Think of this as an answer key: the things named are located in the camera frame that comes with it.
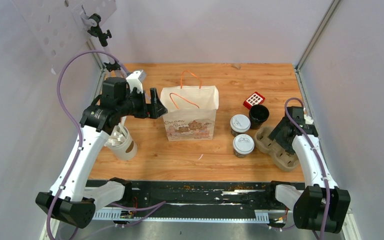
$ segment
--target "red and white object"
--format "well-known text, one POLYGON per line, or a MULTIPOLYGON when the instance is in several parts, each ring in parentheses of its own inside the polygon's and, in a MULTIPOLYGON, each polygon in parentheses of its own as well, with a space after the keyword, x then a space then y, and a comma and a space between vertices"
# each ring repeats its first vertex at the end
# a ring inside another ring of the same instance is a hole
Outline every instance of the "red and white object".
POLYGON ((258 92, 254 92, 251 96, 249 96, 244 102, 243 105, 247 109, 251 109, 252 106, 262 104, 266 98, 258 92))

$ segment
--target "orange bag handle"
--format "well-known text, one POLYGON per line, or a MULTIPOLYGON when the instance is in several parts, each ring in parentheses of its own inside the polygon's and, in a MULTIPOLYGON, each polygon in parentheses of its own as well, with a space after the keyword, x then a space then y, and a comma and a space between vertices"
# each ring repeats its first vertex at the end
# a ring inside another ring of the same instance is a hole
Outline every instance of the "orange bag handle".
POLYGON ((195 105, 195 106, 197 106, 197 107, 198 107, 198 109, 200 108, 200 106, 196 105, 195 103, 193 103, 193 102, 191 102, 191 101, 187 100, 186 98, 184 98, 184 97, 180 96, 180 95, 179 95, 179 94, 177 94, 177 93, 174 93, 174 92, 172 92, 172 93, 170 93, 170 94, 169 94, 169 95, 170 95, 170 99, 171 99, 171 101, 174 103, 174 105, 176 106, 176 108, 177 108, 177 109, 179 109, 179 106, 178 106, 178 105, 176 104, 176 102, 173 100, 172 94, 174 94, 174 95, 178 96, 179 98, 181 98, 181 99, 185 100, 186 102, 188 102, 188 103, 190 103, 190 104, 192 104, 192 105, 195 105))
POLYGON ((181 76, 180 76, 180 88, 182 89, 183 88, 183 76, 185 75, 185 73, 188 72, 190 73, 192 76, 194 76, 195 78, 197 78, 199 80, 199 89, 201 89, 202 85, 203 85, 203 81, 201 78, 199 78, 197 75, 193 74, 191 71, 189 70, 184 70, 182 73, 181 73, 181 76))

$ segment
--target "black cylinder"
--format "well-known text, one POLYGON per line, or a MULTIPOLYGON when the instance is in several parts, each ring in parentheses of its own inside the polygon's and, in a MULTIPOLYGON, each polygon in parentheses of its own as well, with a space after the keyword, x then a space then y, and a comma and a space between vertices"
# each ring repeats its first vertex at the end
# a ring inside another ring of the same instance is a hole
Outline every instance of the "black cylinder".
POLYGON ((269 118, 269 110, 263 105, 254 105, 249 110, 249 120, 251 120, 251 129, 259 129, 269 118))

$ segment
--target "wooden table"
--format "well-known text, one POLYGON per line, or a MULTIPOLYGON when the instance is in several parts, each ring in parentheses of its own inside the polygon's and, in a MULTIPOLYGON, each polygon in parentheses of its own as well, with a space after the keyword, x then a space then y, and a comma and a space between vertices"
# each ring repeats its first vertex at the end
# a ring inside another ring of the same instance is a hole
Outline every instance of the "wooden table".
MULTIPOLYGON (((143 88, 180 84, 180 74, 189 70, 202 78, 203 85, 215 85, 219 91, 213 140, 168 141, 162 117, 137 119, 129 116, 126 127, 138 151, 130 161, 121 161, 103 147, 90 173, 90 179, 118 177, 127 180, 164 181, 259 181, 303 182, 300 167, 283 172, 269 155, 259 150, 238 158, 233 153, 230 119, 235 114, 248 115, 244 100, 258 91, 266 97, 264 105, 270 117, 263 126, 275 127, 284 116, 288 98, 301 97, 291 64, 242 64, 241 69, 230 64, 126 64, 130 70, 144 69, 147 77, 143 88)), ((195 86, 196 80, 187 76, 185 85, 195 86)), ((247 132, 254 136, 256 130, 247 132)))

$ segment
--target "paper bag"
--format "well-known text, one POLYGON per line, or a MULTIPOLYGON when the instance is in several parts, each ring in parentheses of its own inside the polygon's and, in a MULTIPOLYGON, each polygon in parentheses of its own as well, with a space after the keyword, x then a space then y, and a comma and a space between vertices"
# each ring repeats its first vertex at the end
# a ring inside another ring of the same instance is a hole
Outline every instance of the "paper bag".
POLYGON ((160 100, 168 109, 163 115, 165 131, 169 141, 212 140, 219 108, 219 91, 216 86, 202 86, 202 80, 184 71, 180 86, 164 87, 160 100), (196 77, 199 86, 183 86, 184 73, 196 77))

